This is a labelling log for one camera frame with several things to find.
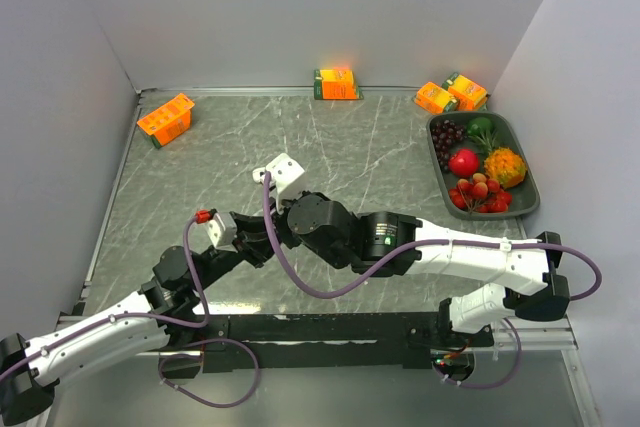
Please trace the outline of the red yellow cherry bunch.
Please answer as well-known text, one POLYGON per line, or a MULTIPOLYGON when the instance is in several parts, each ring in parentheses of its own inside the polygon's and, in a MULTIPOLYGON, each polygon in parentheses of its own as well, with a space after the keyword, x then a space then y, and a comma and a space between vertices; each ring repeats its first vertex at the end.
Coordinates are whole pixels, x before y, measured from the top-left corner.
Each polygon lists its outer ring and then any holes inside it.
POLYGON ((513 197, 494 178, 474 173, 460 178, 448 190, 449 200, 459 210, 476 214, 497 214, 509 210, 513 197))

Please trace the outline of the orange box centre back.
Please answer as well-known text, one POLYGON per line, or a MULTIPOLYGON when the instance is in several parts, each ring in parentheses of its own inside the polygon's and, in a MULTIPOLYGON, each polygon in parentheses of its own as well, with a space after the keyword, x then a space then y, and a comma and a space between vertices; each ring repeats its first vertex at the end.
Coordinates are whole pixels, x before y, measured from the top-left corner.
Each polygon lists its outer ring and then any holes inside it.
POLYGON ((363 93, 349 69, 315 69, 313 94, 315 100, 359 100, 363 93))

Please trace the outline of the orange box right front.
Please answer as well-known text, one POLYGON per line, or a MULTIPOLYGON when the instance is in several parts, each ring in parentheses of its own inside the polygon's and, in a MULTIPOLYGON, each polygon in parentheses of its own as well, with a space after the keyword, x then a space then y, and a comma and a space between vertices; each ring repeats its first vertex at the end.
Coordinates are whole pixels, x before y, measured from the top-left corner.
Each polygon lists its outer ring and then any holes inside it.
POLYGON ((416 93, 414 103, 433 115, 456 111, 458 99, 441 86, 428 82, 416 93))

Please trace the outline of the dark green fruit tray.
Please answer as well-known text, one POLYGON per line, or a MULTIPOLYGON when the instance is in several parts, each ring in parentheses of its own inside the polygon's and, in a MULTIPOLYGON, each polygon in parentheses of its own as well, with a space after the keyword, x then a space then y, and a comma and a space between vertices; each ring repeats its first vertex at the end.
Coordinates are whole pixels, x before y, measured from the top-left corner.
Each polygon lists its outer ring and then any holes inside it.
MULTIPOLYGON (((491 113, 491 112, 449 112, 437 115, 430 120, 427 121, 426 124, 427 129, 427 145, 429 148, 429 152, 431 155, 431 159, 434 164, 435 176, 438 182, 438 186, 440 188, 441 194, 443 196, 445 206, 448 209, 449 213, 451 213, 454 217, 460 218, 463 220, 494 220, 494 219, 507 219, 514 218, 518 216, 525 216, 527 214, 532 213, 536 210, 540 203, 540 197, 538 193, 537 186, 533 179, 532 173, 529 171, 528 163, 526 161, 524 151, 516 137, 515 131, 510 125, 510 123, 501 115, 491 113), (513 197, 512 203, 509 207, 509 210, 505 213, 497 213, 497 214, 476 214, 469 213, 456 208, 453 203, 449 200, 448 190, 454 188, 456 186, 457 181, 460 179, 459 177, 452 174, 450 171, 443 172, 436 160, 436 154, 433 142, 431 140, 431 134, 429 127, 434 124, 436 121, 444 121, 451 120, 456 124, 461 124, 467 127, 467 124, 476 117, 486 117, 489 118, 495 127, 495 130, 499 139, 499 147, 506 147, 511 149, 516 154, 520 155, 526 165, 527 165, 527 174, 523 182, 519 185, 505 189, 508 193, 510 193, 513 197)), ((454 147, 452 149, 451 154, 453 155, 460 149, 470 149, 478 155, 479 158, 479 170, 476 173, 482 173, 485 176, 484 170, 484 161, 488 157, 489 154, 485 153, 479 146, 477 146, 468 136, 466 131, 466 138, 462 141, 461 144, 454 147)))

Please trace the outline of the red apple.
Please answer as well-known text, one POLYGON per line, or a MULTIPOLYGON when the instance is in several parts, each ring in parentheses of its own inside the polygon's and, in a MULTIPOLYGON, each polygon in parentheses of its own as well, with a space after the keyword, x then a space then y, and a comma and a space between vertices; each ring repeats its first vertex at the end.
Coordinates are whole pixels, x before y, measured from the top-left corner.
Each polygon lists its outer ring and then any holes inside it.
POLYGON ((478 155, 470 149, 460 149, 454 153, 449 161, 449 171, 459 178, 471 177, 479 170, 478 155))

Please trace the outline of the white earbud charging case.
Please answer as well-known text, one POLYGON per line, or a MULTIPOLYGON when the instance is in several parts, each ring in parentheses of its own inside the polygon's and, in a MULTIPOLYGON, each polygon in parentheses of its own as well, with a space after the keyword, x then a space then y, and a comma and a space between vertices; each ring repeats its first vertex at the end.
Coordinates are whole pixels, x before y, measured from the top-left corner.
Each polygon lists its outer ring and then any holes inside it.
POLYGON ((252 179, 257 184, 263 184, 267 170, 265 168, 256 168, 252 171, 252 179))

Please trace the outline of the orange spiky fruit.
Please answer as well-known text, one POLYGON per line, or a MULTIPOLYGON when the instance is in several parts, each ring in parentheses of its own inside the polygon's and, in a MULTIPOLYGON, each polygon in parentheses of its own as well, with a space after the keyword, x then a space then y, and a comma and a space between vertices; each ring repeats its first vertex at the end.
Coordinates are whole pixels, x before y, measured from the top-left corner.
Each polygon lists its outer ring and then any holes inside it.
POLYGON ((485 174, 497 180, 503 189, 510 189, 524 181, 527 165, 524 159, 511 149, 493 150, 484 161, 485 174))

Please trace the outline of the dark purple grape bunch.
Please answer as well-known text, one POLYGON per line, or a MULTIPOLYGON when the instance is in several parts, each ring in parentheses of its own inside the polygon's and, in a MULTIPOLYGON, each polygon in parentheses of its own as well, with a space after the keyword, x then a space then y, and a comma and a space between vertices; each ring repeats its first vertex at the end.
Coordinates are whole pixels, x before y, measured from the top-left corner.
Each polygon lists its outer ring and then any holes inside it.
POLYGON ((466 138, 466 127, 451 120, 444 120, 436 121, 429 130, 437 163, 443 172, 448 172, 452 149, 466 138))

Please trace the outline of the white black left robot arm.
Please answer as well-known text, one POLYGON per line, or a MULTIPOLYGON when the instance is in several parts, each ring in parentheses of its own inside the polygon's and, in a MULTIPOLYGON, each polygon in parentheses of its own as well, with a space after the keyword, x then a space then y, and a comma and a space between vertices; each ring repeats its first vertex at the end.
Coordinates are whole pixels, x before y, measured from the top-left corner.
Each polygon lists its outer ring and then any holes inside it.
POLYGON ((188 220, 150 281, 62 330, 1 342, 1 420, 15 426, 49 409, 56 389, 139 353, 184 349, 208 328, 207 287, 248 262, 261 267, 278 243, 272 220, 216 210, 188 220))

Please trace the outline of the orange box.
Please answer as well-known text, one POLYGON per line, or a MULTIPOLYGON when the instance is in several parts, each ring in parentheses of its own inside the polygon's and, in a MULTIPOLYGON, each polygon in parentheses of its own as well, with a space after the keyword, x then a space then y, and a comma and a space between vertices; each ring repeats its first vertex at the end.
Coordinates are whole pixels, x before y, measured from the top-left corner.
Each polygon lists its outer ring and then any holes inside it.
POLYGON ((193 100, 186 94, 180 93, 141 117, 137 121, 137 126, 152 145, 160 149, 190 129, 194 106, 193 100))
POLYGON ((490 97, 484 87, 458 72, 452 73, 441 87, 458 100, 458 111, 482 110, 490 97))
POLYGON ((315 100, 359 100, 363 93, 349 69, 315 69, 313 94, 315 100))
POLYGON ((441 86, 428 82, 416 93, 414 103, 433 115, 456 111, 458 99, 441 86))

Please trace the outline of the orange box far left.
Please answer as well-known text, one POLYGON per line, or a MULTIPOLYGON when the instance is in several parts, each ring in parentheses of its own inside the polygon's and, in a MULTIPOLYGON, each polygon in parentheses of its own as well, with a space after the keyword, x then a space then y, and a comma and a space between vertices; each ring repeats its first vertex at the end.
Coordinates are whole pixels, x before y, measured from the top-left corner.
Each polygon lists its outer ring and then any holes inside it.
POLYGON ((190 129, 194 106, 193 100, 186 94, 180 93, 141 117, 137 121, 137 126, 152 145, 160 149, 190 129))

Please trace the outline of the orange box right back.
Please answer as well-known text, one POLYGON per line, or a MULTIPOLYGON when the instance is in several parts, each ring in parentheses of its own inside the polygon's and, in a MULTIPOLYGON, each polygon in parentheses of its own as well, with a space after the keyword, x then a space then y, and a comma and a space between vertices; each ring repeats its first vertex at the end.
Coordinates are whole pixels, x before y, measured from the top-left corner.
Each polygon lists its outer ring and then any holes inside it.
POLYGON ((482 110, 490 97, 484 87, 458 72, 452 73, 441 87, 458 100, 458 111, 482 110))

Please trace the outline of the green lime with leaves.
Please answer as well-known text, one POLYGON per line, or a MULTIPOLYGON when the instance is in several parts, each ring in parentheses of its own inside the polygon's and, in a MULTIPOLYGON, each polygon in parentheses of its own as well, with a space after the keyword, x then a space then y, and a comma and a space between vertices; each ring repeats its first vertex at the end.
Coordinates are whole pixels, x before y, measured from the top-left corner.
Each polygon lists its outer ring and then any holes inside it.
POLYGON ((490 154, 499 147, 499 139, 493 122, 486 117, 472 119, 466 127, 467 136, 485 153, 490 154))

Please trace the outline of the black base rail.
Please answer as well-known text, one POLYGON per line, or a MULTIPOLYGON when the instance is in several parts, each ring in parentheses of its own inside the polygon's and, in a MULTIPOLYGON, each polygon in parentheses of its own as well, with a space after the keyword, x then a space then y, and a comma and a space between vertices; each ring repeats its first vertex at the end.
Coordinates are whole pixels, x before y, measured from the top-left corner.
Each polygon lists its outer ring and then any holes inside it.
POLYGON ((437 352, 494 345, 491 328, 459 334, 431 312, 214 315, 209 324, 182 333, 161 352, 193 352, 205 373, 262 369, 399 365, 429 369, 437 352))

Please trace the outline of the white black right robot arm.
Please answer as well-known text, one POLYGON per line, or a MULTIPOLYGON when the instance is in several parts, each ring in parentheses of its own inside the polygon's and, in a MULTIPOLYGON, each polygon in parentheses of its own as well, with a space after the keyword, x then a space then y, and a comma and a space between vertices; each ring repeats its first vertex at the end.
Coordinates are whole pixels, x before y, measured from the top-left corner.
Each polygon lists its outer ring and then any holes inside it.
POLYGON ((509 316, 559 320, 570 303, 568 281, 557 273, 560 256, 540 239, 469 234, 392 212, 356 215, 320 193, 306 192, 283 205, 269 201, 266 207, 274 252, 296 283, 301 280, 284 246, 302 245, 336 269, 350 268, 358 284, 418 274, 480 282, 477 290, 441 302, 436 330, 448 345, 509 316))

